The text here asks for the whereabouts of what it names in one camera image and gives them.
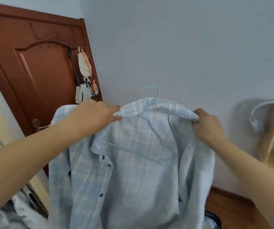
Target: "forearm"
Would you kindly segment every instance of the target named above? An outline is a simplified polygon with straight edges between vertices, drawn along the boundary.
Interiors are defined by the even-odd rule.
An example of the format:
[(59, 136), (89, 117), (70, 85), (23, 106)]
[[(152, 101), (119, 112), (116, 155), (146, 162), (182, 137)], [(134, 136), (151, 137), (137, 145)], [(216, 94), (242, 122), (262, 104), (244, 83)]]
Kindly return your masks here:
[(0, 207), (39, 170), (79, 140), (66, 120), (0, 148)]
[(274, 228), (274, 171), (227, 140), (211, 147)]

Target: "baseboard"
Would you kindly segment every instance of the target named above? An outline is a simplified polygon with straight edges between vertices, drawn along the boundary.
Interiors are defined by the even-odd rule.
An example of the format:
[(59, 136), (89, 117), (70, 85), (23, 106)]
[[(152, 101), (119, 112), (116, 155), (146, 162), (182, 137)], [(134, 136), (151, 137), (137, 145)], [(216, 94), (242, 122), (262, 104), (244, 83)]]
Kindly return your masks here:
[(222, 189), (220, 189), (218, 187), (215, 187), (215, 186), (211, 187), (210, 192), (220, 194), (224, 197), (227, 197), (227, 198), (230, 198), (230, 199), (233, 199), (233, 200), (236, 200), (236, 201), (244, 202), (244, 203), (249, 204), (249, 205), (254, 205), (253, 201), (249, 198), (243, 197), (241, 195), (238, 195), (238, 194), (226, 191), (226, 190), (222, 190)]

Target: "wooden door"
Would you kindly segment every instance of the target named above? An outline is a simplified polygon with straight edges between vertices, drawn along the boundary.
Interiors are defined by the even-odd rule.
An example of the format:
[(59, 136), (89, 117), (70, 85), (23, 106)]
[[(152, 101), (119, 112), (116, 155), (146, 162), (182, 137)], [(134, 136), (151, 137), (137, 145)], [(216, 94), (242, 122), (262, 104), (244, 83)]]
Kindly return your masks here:
[(76, 85), (83, 81), (78, 46), (87, 52), (96, 76), (95, 67), (90, 47), (86, 47), (84, 21), (30, 10), (23, 10), (24, 16), (5, 16), (1, 11), (0, 90), (28, 136), (36, 131), (34, 119), (40, 126), (49, 125), (60, 106), (75, 104)]

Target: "light blue hanger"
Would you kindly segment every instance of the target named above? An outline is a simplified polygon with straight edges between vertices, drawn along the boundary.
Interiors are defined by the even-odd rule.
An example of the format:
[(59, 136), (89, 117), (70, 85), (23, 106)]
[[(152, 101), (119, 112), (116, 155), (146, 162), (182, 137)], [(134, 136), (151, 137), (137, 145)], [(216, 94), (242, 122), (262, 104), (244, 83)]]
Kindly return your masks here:
[[(157, 90), (157, 97), (155, 97), (154, 100), (149, 101), (149, 102), (146, 104), (146, 106), (144, 107), (144, 109), (146, 109), (146, 107), (147, 107), (149, 104), (155, 103), (155, 102), (157, 101), (157, 98), (159, 97), (159, 89), (158, 89), (158, 87), (156, 87), (156, 86), (148, 86), (148, 87), (146, 87), (146, 88), (143, 88), (143, 90), (146, 90), (146, 89), (148, 89), (148, 88), (156, 88), (156, 90)], [(143, 111), (139, 114), (139, 116), (142, 117), (143, 119), (146, 119), (146, 120), (148, 121), (148, 124), (149, 124), (150, 128), (153, 130), (153, 132), (154, 132), (154, 133), (156, 134), (156, 136), (158, 137), (160, 144), (161, 144), (162, 146), (166, 147), (166, 148), (171, 152), (171, 157), (170, 157), (170, 158), (162, 158), (162, 159), (156, 160), (156, 159), (153, 159), (153, 158), (149, 158), (149, 157), (143, 156), (142, 154), (139, 154), (139, 153), (134, 153), (134, 152), (132, 152), (132, 151), (129, 151), (129, 150), (124, 149), (124, 148), (121, 148), (121, 147), (119, 147), (119, 146), (117, 146), (117, 145), (115, 145), (115, 144), (109, 143), (109, 142), (107, 142), (107, 144), (109, 144), (109, 145), (111, 145), (111, 146), (114, 146), (114, 147), (116, 147), (116, 148), (118, 148), (118, 149), (124, 150), (124, 151), (126, 151), (126, 152), (129, 152), (129, 153), (131, 153), (131, 154), (135, 154), (135, 155), (137, 155), (137, 156), (139, 156), (139, 157), (142, 157), (142, 158), (148, 159), (148, 160), (150, 160), (150, 161), (156, 162), (158, 165), (167, 165), (170, 161), (173, 160), (175, 152), (174, 152), (169, 146), (166, 146), (166, 145), (163, 143), (162, 138), (159, 136), (158, 132), (153, 128), (153, 126), (152, 126), (150, 120), (147, 119), (145, 116), (143, 116), (142, 113), (143, 113)]]

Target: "door lever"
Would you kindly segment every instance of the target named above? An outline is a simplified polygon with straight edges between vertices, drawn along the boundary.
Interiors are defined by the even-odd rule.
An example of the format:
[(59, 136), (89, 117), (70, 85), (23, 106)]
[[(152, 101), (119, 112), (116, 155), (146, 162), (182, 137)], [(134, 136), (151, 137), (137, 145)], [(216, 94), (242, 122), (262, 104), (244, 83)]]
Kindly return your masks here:
[(40, 127), (40, 121), (38, 119), (32, 120), (32, 124), (33, 124), (36, 132), (39, 132), (40, 130), (50, 126), (50, 125), (46, 125), (46, 126)]

